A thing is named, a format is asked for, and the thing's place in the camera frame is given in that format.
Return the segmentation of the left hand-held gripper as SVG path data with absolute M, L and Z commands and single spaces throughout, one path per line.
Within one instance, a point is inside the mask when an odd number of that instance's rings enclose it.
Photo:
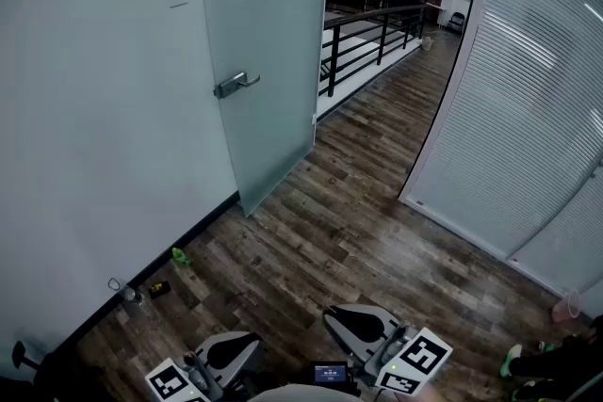
M 157 401 L 219 401 L 226 388 L 257 368 L 263 341 L 253 332 L 224 332 L 203 342 L 195 353 L 167 358 L 145 381 Z

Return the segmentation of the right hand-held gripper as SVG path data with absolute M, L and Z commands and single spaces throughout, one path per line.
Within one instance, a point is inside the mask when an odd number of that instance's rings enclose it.
M 331 306 L 323 321 L 347 355 L 366 363 L 375 387 L 397 394 L 419 394 L 452 353 L 452 347 L 431 330 L 399 325 L 378 306 Z

